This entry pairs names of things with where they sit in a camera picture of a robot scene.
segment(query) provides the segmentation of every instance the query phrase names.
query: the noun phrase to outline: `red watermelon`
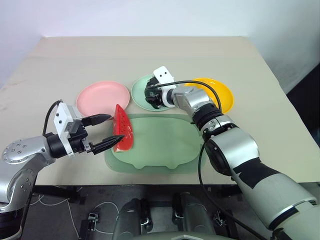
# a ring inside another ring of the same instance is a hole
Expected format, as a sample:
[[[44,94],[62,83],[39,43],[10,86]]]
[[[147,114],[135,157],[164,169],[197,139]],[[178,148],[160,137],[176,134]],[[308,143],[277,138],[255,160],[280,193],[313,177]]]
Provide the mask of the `red watermelon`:
[[[113,146],[115,153],[125,152],[132,148],[134,144],[134,132],[125,110],[117,104],[113,117],[113,135],[124,135],[124,138]]]

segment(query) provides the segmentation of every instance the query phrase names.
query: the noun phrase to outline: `green plate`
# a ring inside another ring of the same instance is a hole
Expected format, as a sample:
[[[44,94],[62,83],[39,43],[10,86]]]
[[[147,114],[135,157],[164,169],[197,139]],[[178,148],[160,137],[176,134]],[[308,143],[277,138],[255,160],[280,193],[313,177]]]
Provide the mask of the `green plate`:
[[[147,86],[147,82],[149,79],[153,78],[152,74],[140,77],[131,88],[131,96],[135,104],[137,104],[140,108],[153,111],[153,112],[162,112],[168,109],[166,106],[162,106],[159,109],[153,108],[145,98],[145,88]]]
[[[197,171],[203,141],[187,115],[130,114],[129,118],[134,134],[133,147],[127,152],[105,151],[106,163],[112,170],[131,174]],[[202,164],[206,157],[203,154]]]

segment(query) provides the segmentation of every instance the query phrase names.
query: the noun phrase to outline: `black cable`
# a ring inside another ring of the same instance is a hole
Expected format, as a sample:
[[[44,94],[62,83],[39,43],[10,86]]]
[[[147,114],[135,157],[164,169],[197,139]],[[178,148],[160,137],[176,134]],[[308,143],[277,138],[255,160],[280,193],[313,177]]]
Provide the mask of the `black cable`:
[[[160,85],[155,85],[155,86],[149,86],[149,89],[156,89],[156,88],[161,88],[161,87],[165,87],[165,86],[171,86],[171,85],[176,85],[176,84],[199,84],[199,85],[203,85],[205,87],[207,87],[208,89],[210,89],[210,91],[213,93],[213,95],[216,98],[216,101],[218,103],[218,109],[220,109],[220,111],[222,112],[222,107],[221,107],[221,102],[219,99],[219,96],[217,94],[217,92],[208,84],[201,82],[201,81],[174,81],[174,82],[169,82],[169,83],[165,83],[165,84],[160,84]]]
[[[48,120],[50,117],[50,113],[52,112],[52,110],[54,109],[55,106],[58,106],[59,103],[61,103],[61,100],[55,101],[51,107],[49,108],[48,112],[46,113],[45,119],[44,119],[44,125],[43,125],[43,131],[42,131],[42,136],[46,135],[46,131],[47,131],[47,126],[48,126]]]
[[[229,212],[227,212],[226,210],[224,210],[207,192],[204,183],[202,182],[202,177],[201,177],[201,158],[202,158],[202,154],[204,152],[205,149],[205,144],[202,145],[201,150],[200,150],[200,154],[199,154],[199,162],[198,162],[198,177],[199,177],[199,182],[200,182],[200,186],[202,188],[203,193],[205,194],[205,196],[208,198],[208,200],[217,208],[219,209],[225,216],[227,216],[228,218],[232,219],[235,223],[237,223],[239,226],[243,227],[245,230],[247,230],[249,233],[253,234],[254,236],[256,236],[258,239],[260,240],[267,240],[265,237],[263,237],[262,235],[260,235],[259,233],[257,233],[256,231],[254,231],[252,228],[250,228],[249,226],[245,225],[242,221],[236,219],[234,216],[232,216]]]

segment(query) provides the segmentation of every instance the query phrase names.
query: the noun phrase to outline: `table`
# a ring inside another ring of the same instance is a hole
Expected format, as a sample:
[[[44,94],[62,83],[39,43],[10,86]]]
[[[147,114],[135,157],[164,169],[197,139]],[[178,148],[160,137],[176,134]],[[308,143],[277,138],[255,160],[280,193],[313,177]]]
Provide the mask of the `table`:
[[[320,151],[277,79],[245,37],[48,37],[0,89],[0,149],[14,140],[40,135],[49,106],[75,104],[86,86],[112,80],[128,89],[141,76],[165,65],[179,80],[198,77],[226,84],[235,97],[228,115],[249,132],[260,159],[297,182],[320,181]],[[147,113],[131,100],[127,113]],[[170,109],[167,113],[183,113]],[[54,131],[49,120],[48,131]],[[89,127],[89,139],[102,140],[110,123]],[[214,171],[202,171],[205,184],[233,184]],[[119,173],[104,154],[63,157],[38,174],[37,185],[198,184],[197,172],[147,175]]]

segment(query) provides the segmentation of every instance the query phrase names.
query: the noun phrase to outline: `pink plate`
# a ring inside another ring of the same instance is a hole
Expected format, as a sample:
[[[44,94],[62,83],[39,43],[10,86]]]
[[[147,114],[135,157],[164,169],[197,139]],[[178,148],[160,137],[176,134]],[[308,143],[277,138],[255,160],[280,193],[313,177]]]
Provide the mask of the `pink plate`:
[[[126,109],[130,101],[128,89],[116,81],[99,81],[87,86],[76,99],[76,107],[85,116],[115,114],[116,105]]]

